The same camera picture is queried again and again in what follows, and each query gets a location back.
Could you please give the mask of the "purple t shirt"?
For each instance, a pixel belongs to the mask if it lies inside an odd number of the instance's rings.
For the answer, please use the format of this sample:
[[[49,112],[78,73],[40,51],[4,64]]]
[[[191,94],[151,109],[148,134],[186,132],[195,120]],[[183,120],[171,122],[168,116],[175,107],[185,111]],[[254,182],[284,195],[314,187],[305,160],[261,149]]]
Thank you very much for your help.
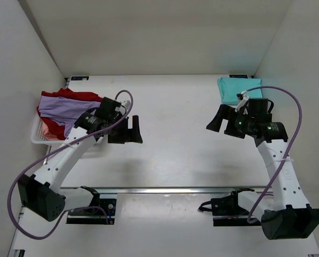
[[[48,128],[48,132],[58,140],[64,140],[76,120],[87,110],[100,106],[102,98],[94,96],[83,99],[70,99],[63,96],[41,96],[38,115]]]

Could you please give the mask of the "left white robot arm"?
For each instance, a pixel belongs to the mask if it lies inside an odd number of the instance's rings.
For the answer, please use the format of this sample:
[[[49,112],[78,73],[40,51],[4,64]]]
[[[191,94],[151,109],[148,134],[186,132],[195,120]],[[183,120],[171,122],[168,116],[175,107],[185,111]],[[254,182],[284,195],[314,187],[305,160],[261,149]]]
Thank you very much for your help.
[[[131,108],[130,100],[119,102],[105,97],[99,107],[85,111],[47,163],[31,176],[22,175],[17,180],[23,206],[49,222],[65,210],[82,207],[87,213],[96,212],[100,206],[96,190],[81,186],[61,193],[61,185],[82,155],[100,138],[107,136],[108,143],[143,142],[137,115],[132,117],[132,128],[128,127]]]

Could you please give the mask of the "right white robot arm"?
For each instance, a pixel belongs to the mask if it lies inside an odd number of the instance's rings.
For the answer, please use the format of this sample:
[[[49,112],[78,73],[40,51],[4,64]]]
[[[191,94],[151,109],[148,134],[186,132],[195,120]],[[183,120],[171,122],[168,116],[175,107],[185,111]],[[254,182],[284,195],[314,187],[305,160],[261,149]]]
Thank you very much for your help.
[[[252,189],[237,189],[224,197],[220,210],[233,214],[246,211],[260,223],[269,240],[305,239],[319,225],[319,209],[312,208],[305,197],[289,156],[284,125],[272,120],[274,103],[269,99],[243,99],[237,107],[221,104],[207,130],[219,132],[223,120],[224,133],[232,137],[254,139],[268,176],[273,200],[266,200],[268,190],[258,194]]]

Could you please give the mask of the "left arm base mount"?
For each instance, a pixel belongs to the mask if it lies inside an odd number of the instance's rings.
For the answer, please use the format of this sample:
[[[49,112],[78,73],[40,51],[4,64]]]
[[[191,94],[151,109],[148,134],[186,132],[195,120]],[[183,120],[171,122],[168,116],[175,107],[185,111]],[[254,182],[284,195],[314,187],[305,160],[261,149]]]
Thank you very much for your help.
[[[116,196],[104,195],[97,190],[83,186],[92,193],[92,201],[87,207],[79,207],[68,212],[67,224],[114,225],[116,214]]]

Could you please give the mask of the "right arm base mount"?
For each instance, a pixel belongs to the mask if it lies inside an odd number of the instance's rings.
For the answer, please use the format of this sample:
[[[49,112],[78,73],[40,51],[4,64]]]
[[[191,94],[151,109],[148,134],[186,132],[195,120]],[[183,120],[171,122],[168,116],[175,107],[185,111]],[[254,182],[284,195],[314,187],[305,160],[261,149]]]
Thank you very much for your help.
[[[211,198],[211,200],[201,203],[199,212],[211,212],[213,216],[213,226],[260,226],[261,223],[255,219],[254,223],[248,223],[249,212],[238,205],[238,196],[242,192],[254,192],[248,187],[235,188],[223,197]]]

